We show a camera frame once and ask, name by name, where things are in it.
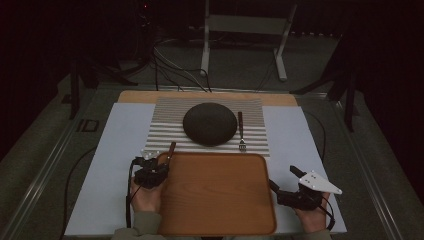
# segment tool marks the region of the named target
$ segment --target hand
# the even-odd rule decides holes
[[[323,193],[321,206],[324,209],[327,209],[327,201],[330,197],[330,193]],[[307,233],[312,233],[316,231],[321,231],[326,229],[326,213],[320,209],[316,208],[312,211],[302,211],[299,209],[294,209],[296,215],[299,217],[300,222],[302,223],[303,230]]]
[[[166,180],[159,186],[152,189],[146,189],[134,182],[131,179],[131,205],[134,212],[148,211],[159,213],[161,203],[161,193]]]

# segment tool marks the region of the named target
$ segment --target sleeve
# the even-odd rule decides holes
[[[294,240],[331,240],[330,231],[327,229],[313,232],[313,233],[304,233],[301,235],[293,236]]]
[[[117,229],[112,240],[165,240],[157,235],[161,220],[162,217],[155,212],[136,212],[134,226]]]

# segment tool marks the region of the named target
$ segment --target dark background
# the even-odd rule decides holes
[[[149,52],[147,35],[154,31],[140,16],[189,39],[189,26],[202,27],[204,13],[203,3],[195,0],[0,4],[1,159],[57,94],[72,59],[86,54],[119,68],[119,60]],[[216,0],[211,11],[274,17],[287,14],[288,7],[277,0]],[[340,38],[325,74],[358,70],[357,89],[422,201],[423,15],[419,1],[304,1],[292,25],[292,35]]]

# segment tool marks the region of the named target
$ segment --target wooden table edge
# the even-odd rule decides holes
[[[240,93],[240,92],[176,92],[176,91],[122,91],[118,103],[156,103],[159,97],[168,98],[221,98],[221,99],[261,99],[263,106],[298,106],[291,94],[280,93]]]

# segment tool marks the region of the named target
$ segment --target white sheet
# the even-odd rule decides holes
[[[154,108],[154,104],[114,104],[65,235],[110,236],[115,229],[126,226],[128,169],[145,146]],[[290,172],[290,165],[305,172],[315,170],[326,177],[302,109],[265,106],[263,112],[271,155],[267,161],[270,178],[281,189],[296,191],[298,179]],[[334,196],[330,203],[336,216],[333,232],[346,232]],[[291,208],[276,204],[275,211],[276,234],[302,232]]]

